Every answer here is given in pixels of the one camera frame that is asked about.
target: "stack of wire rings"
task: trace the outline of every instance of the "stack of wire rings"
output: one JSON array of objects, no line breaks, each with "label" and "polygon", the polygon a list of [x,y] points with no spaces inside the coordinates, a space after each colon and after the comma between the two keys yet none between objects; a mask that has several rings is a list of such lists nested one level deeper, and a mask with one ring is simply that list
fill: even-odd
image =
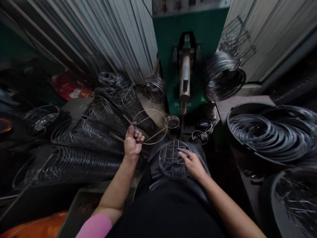
[{"label": "stack of wire rings", "polygon": [[232,133],[260,155],[281,163],[316,161],[316,114],[293,106],[271,107],[230,119]]},{"label": "stack of wire rings", "polygon": [[142,85],[142,94],[150,102],[164,102],[166,97],[165,81],[156,75],[150,75],[149,77],[146,77]]},{"label": "stack of wire rings", "polygon": [[13,187],[82,183],[111,179],[121,160],[82,149],[53,146],[51,153],[39,153],[17,173]]},{"label": "stack of wire rings", "polygon": [[236,95],[246,80],[238,62],[227,53],[217,51],[206,59],[205,94],[210,101],[223,101]]}]

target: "cable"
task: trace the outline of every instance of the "cable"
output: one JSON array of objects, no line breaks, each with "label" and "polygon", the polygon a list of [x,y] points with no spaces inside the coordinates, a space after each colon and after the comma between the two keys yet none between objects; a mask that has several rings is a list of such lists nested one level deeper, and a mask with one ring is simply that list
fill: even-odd
[{"label": "cable", "polygon": [[144,3],[144,0],[142,0],[142,2],[143,2],[143,5],[145,6],[146,10],[148,11],[150,17],[153,19],[152,15],[151,15],[151,13],[150,13],[150,11],[149,11],[149,9],[148,9],[148,7],[147,7],[147,6],[145,5],[145,3]]}]

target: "wire coil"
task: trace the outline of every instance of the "wire coil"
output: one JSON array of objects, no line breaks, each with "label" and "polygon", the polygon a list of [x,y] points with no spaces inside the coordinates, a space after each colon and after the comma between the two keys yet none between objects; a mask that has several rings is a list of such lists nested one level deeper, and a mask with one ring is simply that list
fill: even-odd
[{"label": "wire coil", "polygon": [[227,53],[217,51],[206,60],[206,97],[223,101],[236,95],[246,80],[246,74],[236,67],[237,61]]},{"label": "wire coil", "polygon": [[150,102],[162,103],[166,97],[165,81],[156,75],[150,75],[144,79],[142,84],[142,94]]},{"label": "wire coil", "polygon": [[52,142],[90,151],[107,152],[122,158],[123,143],[112,138],[109,131],[89,119],[70,119],[58,126],[51,136]]},{"label": "wire coil", "polygon": [[39,153],[24,164],[13,181],[13,187],[22,189],[26,186],[111,179],[120,164],[120,160],[111,156],[53,146],[52,153]]},{"label": "wire coil", "polygon": [[229,126],[241,142],[266,158],[282,163],[309,158],[307,163],[317,152],[317,125],[312,121],[314,113],[310,110],[276,106],[260,115],[235,116]]}]

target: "conical wire frame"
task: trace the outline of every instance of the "conical wire frame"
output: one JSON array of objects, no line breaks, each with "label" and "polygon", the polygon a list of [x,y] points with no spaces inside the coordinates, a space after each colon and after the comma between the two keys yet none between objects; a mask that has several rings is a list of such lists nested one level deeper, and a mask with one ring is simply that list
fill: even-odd
[{"label": "conical wire frame", "polygon": [[121,138],[125,137],[130,123],[109,101],[103,97],[96,97],[92,103],[82,109],[82,115],[92,121],[105,125]]},{"label": "conical wire frame", "polygon": [[149,118],[137,97],[133,87],[123,88],[112,96],[112,103],[116,105],[127,117],[140,122],[138,127],[144,130],[148,135],[153,135],[156,130],[155,122]]},{"label": "conical wire frame", "polygon": [[107,128],[89,119],[71,119],[62,123],[51,136],[52,142],[122,158],[124,146],[112,138]]},{"label": "conical wire frame", "polygon": [[17,173],[13,187],[112,179],[121,164],[121,160],[111,156],[81,149],[53,146],[52,150],[52,153],[38,153],[27,161]]}]

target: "metal wall panel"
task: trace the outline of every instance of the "metal wall panel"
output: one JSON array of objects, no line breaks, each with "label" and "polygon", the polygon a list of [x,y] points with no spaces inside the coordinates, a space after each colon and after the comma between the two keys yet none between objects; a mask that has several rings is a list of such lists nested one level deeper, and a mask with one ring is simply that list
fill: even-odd
[{"label": "metal wall panel", "polygon": [[240,16],[257,48],[243,66],[262,82],[317,26],[316,0],[232,0],[226,25]]},{"label": "metal wall panel", "polygon": [[140,84],[157,55],[145,5],[151,13],[151,0],[6,0],[1,8],[68,68],[124,72]]}]

